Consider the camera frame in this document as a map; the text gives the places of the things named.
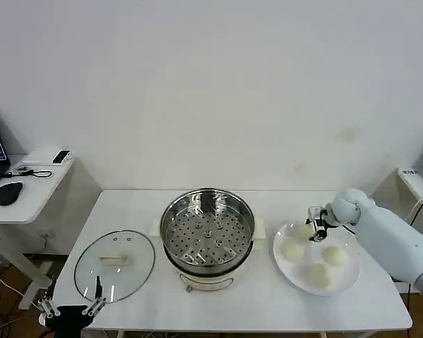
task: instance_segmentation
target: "white robotic arm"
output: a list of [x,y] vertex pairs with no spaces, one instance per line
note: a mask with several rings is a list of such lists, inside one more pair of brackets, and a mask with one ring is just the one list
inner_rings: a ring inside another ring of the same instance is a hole
[[423,293],[423,235],[396,214],[378,207],[364,192],[351,189],[326,206],[322,222],[324,231],[354,225],[357,241],[385,271]]

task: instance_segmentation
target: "white wall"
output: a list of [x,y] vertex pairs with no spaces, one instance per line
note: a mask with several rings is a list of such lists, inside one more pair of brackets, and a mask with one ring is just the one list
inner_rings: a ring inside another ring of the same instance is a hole
[[0,0],[0,119],[107,189],[370,190],[423,149],[423,0]]

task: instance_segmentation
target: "black mouse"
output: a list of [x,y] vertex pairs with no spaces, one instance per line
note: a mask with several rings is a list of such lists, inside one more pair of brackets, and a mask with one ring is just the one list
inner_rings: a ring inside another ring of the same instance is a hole
[[9,206],[17,201],[22,188],[22,182],[2,185],[0,187],[0,206]]

